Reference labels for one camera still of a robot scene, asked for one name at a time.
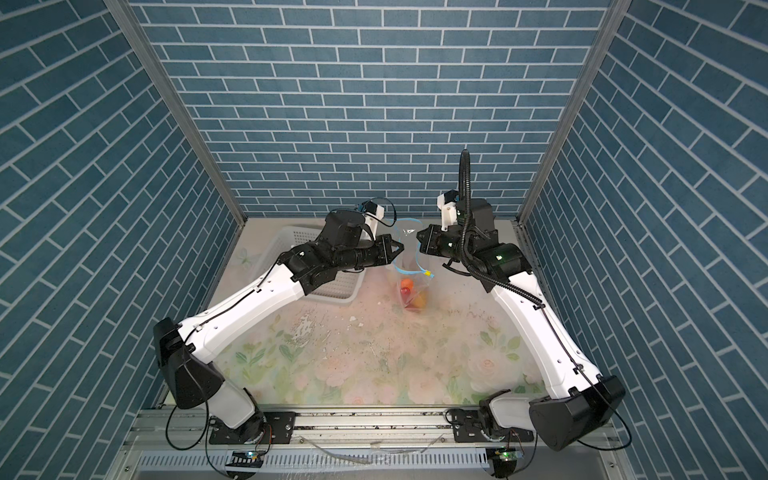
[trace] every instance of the blue brick wall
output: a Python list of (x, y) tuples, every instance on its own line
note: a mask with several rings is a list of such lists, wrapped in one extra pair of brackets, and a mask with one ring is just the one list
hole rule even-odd
[(634, 0), (531, 217), (640, 478), (768, 478), (767, 112), (765, 2)]
[(131, 4), (250, 216), (435, 214), (468, 147), (510, 217), (609, 0), (215, 3)]
[(0, 12), (0, 478), (103, 478), (235, 225), (101, 0)]

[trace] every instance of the robotic arm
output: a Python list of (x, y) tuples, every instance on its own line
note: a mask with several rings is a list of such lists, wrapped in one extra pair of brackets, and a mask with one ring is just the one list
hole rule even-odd
[(250, 327), (324, 283), (340, 270), (391, 263), (403, 245), (376, 236), (384, 208), (371, 200), (357, 210), (334, 210), (319, 236), (281, 253), (262, 276), (216, 306), (174, 324), (154, 327), (157, 363), (178, 408), (206, 404), (243, 442), (262, 435), (263, 414), (244, 389), (233, 386), (213, 360)]
[[(417, 233), (419, 249), (448, 258), (443, 264), (448, 270), (480, 280), (509, 314), (541, 370), (547, 397), (529, 402), (500, 392), (481, 402), (486, 435), (503, 437), (513, 427), (535, 430), (559, 451), (607, 422), (624, 398), (624, 386), (616, 376), (601, 375), (545, 305), (520, 249), (498, 242), (492, 207), (471, 198), (469, 175), (469, 152), (464, 150), (459, 167), (462, 193), (450, 190), (438, 197), (442, 224)], [(461, 263), (467, 271), (456, 270), (452, 263)]]

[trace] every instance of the floral tablecloth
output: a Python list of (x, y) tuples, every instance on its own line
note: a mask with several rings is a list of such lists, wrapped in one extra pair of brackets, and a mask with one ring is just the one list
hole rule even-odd
[[(240, 248), (227, 281), (249, 278)], [(541, 373), (480, 282), (435, 272), (421, 312), (400, 306), (398, 279), (368, 269), (346, 305), (300, 300), (255, 325), (217, 360), (261, 404), (475, 404), (500, 389), (540, 395)]]

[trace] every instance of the white plastic basket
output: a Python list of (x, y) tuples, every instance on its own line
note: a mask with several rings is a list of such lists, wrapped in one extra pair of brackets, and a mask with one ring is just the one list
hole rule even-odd
[[(253, 282), (262, 273), (266, 272), (282, 252), (288, 251), (301, 243), (315, 240), (319, 234), (320, 230), (316, 228), (283, 227), (280, 229), (259, 258), (259, 263), (253, 270), (251, 281)], [(350, 303), (357, 296), (365, 275), (365, 271), (361, 273), (338, 272), (333, 282), (322, 285), (307, 295), (306, 298), (319, 302)]]

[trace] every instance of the clear plastic bag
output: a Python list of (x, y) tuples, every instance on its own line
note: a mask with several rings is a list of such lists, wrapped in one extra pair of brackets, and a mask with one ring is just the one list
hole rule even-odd
[(393, 227), (397, 241), (405, 246), (405, 251), (395, 258), (396, 296), (400, 305), (408, 310), (420, 311), (429, 303), (429, 284), (432, 271), (429, 270), (429, 256), (419, 252), (420, 242), (416, 233), (423, 230), (424, 224), (415, 218), (402, 218)]

